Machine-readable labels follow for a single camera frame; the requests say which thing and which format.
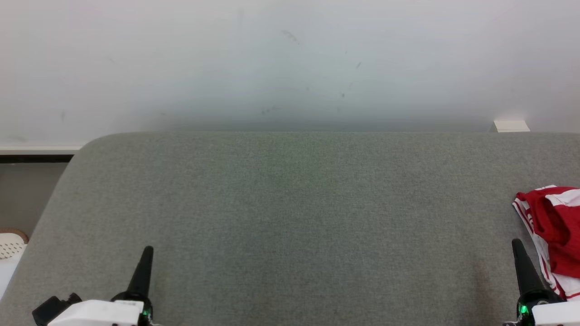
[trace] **white baseboard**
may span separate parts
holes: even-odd
[[[82,146],[0,146],[0,155],[74,155]]]

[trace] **white stripe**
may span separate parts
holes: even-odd
[[[549,200],[552,205],[566,205],[569,207],[580,206],[580,189],[572,189],[564,191],[558,195],[546,195],[546,199]]]
[[[534,189],[534,190],[542,190],[542,189],[555,188],[555,187],[556,187],[556,185],[555,185],[555,184],[551,184],[551,185],[549,185],[549,186],[545,186],[545,187],[537,188],[537,189]]]
[[[552,271],[550,270],[550,259],[549,259],[549,255],[548,255],[548,243],[544,239],[542,239],[540,236],[535,234],[533,230],[530,230],[528,228],[528,224],[525,222],[525,220],[527,220],[527,218],[520,213],[520,210],[518,210],[518,207],[519,207],[522,212],[525,212],[524,207],[528,206],[528,208],[529,208],[530,206],[528,205],[528,203],[526,201],[521,201],[517,198],[514,200],[512,205],[516,209],[516,213],[522,219],[522,222],[524,223],[525,229],[528,230],[528,233],[530,234],[530,237],[532,238],[532,241],[534,242],[534,247],[536,247],[536,251],[538,253],[540,272],[542,273],[542,275],[544,276],[544,279],[548,282],[550,287],[556,288],[556,290],[554,290],[554,292],[556,294],[560,295],[560,290],[556,286],[556,282],[555,282],[556,278],[554,277],[554,275],[552,274]],[[544,264],[543,264],[542,258],[546,262],[546,270],[548,270],[548,273],[545,273],[545,270],[543,268]]]
[[[580,280],[579,279],[574,278],[574,277],[570,277],[570,276],[556,274],[556,273],[554,273],[553,275],[558,280],[558,283],[560,283],[560,286],[562,287],[564,292],[566,292],[567,295],[573,295],[575,293],[580,292]],[[571,300],[579,300],[579,299],[577,299],[578,297],[580,297],[580,295],[575,296],[574,298],[570,298],[570,299]]]

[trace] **red and white cloth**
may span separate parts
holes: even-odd
[[[552,290],[568,301],[580,300],[580,189],[538,188],[517,193],[512,205],[532,237]]]

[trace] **white wall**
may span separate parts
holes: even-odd
[[[0,4],[0,145],[159,129],[580,132],[578,0]]]

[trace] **gray upholstered surface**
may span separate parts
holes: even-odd
[[[155,321],[498,325],[518,191],[580,186],[580,135],[134,133],[76,155],[0,304],[110,299],[155,247]]]

